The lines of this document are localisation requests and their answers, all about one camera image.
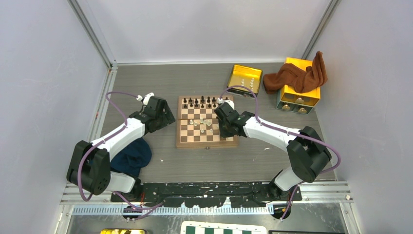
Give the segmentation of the wooden chess board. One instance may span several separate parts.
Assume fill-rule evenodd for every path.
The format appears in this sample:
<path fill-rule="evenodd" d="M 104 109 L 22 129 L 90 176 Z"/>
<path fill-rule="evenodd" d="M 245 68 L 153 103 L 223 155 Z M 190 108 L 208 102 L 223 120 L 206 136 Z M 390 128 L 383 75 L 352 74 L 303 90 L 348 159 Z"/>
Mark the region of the wooden chess board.
<path fill-rule="evenodd" d="M 177 114 L 178 149 L 230 148 L 239 145 L 237 136 L 220 136 L 214 110 L 220 96 L 179 96 Z"/>

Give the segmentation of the gold metal tin tray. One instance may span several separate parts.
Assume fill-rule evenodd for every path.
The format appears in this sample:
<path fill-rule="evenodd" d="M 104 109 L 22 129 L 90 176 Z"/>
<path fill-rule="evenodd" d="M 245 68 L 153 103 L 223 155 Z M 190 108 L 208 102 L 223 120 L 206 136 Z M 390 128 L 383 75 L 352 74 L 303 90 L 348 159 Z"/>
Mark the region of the gold metal tin tray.
<path fill-rule="evenodd" d="M 255 96 L 258 96 L 262 77 L 263 71 L 260 69 L 235 64 L 227 82 L 227 92 L 244 97 L 253 97 L 249 92 L 251 90 Z"/>

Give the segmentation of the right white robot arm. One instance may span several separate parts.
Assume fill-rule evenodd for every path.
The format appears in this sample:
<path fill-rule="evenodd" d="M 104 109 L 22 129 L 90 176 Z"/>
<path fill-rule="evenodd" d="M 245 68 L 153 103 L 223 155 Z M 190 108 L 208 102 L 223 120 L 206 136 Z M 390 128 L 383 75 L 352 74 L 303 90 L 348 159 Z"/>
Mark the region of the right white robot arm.
<path fill-rule="evenodd" d="M 219 104 L 214 113 L 221 137 L 254 138 L 287 153 L 290 166 L 274 177 L 270 187 L 270 193 L 276 200 L 283 200 L 290 189 L 301 182 L 313 182 L 332 158 L 317 132 L 309 126 L 303 129 L 286 128 L 248 111 L 240 114 L 226 101 Z"/>

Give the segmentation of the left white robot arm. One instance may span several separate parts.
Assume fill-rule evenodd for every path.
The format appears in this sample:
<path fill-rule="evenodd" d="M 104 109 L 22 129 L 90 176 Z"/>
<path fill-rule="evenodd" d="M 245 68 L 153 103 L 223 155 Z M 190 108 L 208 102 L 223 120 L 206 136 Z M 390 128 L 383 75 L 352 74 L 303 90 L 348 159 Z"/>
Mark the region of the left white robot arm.
<path fill-rule="evenodd" d="M 149 93 L 137 96 L 143 109 L 125 118 L 124 123 L 92 142 L 79 141 L 74 148 L 66 175 L 67 181 L 77 185 L 83 200 L 103 192 L 122 192 L 130 201 L 142 195 L 140 180 L 131 173 L 113 170 L 111 161 L 133 141 L 175 122 L 172 111 L 164 98 Z"/>

